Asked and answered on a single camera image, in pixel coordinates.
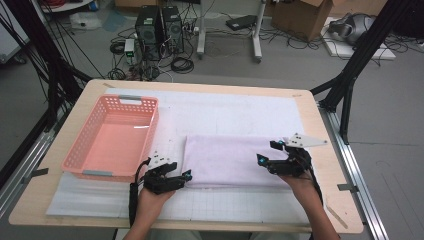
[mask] person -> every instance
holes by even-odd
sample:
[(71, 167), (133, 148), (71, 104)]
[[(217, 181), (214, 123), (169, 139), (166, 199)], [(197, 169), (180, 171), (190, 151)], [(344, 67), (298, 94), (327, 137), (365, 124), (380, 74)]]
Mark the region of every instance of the person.
[[(298, 178), (292, 176), (280, 176), (293, 190), (294, 196), (305, 210), (310, 222), (314, 240), (338, 240), (340, 239), (330, 219), (325, 213), (318, 193), (316, 192), (310, 175), (305, 172)], [(174, 195), (175, 191), (156, 195), (147, 189), (142, 189), (139, 195), (137, 214), (132, 228), (128, 231), (124, 240), (143, 240), (149, 233), (153, 223), (158, 218), (165, 202)], [(192, 235), (191, 239), (201, 239), (200, 234), (194, 231), (185, 231), (184, 234)], [(268, 237), (254, 234), (254, 239), (266, 239)]]

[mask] gray floor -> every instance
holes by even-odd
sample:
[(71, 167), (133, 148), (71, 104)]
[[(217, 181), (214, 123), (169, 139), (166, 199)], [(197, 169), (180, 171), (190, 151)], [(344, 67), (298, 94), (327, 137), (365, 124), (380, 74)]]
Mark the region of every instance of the gray floor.
[[(102, 10), (107, 27), (76, 32), (74, 38), (102, 74), (111, 68), (109, 40), (134, 25), (115, 11)], [(77, 48), (69, 44), (77, 68), (91, 76), (99, 74)], [(271, 88), (311, 89), (335, 77), (346, 61), (329, 57), (324, 46), (317, 50), (294, 49), (286, 39), (262, 41), (263, 60), (253, 58), (250, 39), (227, 35), (208, 36), (203, 60), (193, 55), (195, 69), (187, 75), (170, 72), (178, 83), (221, 84)], [(395, 53), (395, 61), (370, 62), (354, 90), (350, 118), (351, 147), (367, 182), (390, 239), (424, 239), (424, 54)], [(13, 154), (46, 109), (46, 102), (30, 64), (0, 67), (0, 167)], [(157, 79), (170, 82), (162, 74)], [(325, 96), (316, 96), (317, 100)], [(0, 220), (0, 239), (112, 239), (114, 229), (11, 226), (10, 210)], [(344, 239), (371, 239), (365, 230)], [(224, 239), (206, 234), (208, 239)], [(235, 239), (229, 235), (226, 239)]]

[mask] folded fabric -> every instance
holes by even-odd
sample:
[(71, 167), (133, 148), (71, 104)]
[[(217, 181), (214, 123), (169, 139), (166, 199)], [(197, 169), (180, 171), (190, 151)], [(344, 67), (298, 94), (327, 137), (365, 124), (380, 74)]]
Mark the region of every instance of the folded fabric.
[(272, 137), (189, 135), (182, 171), (191, 169), (187, 187), (280, 187), (287, 184), (257, 163), (259, 153), (271, 160), (285, 160), (287, 154), (272, 149)]

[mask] laundry basket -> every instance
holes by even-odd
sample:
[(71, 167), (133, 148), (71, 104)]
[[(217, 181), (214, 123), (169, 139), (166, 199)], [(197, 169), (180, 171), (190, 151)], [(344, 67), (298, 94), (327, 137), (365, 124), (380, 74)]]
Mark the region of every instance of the laundry basket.
[(137, 167), (148, 158), (158, 120), (154, 97), (100, 96), (62, 170), (78, 178), (134, 181)]

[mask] black pole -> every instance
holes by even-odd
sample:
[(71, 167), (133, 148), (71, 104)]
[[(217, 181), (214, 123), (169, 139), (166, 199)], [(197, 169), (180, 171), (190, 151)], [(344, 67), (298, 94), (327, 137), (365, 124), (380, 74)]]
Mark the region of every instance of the black pole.
[(358, 43), (356, 51), (343, 71), (336, 78), (311, 90), (312, 94), (316, 95), (330, 89), (327, 96), (320, 101), (320, 106), (329, 112), (335, 112), (337, 105), (344, 99), (340, 134), (345, 144), (349, 144), (348, 125), (355, 81), (395, 24), (415, 1), (388, 0), (364, 38)]

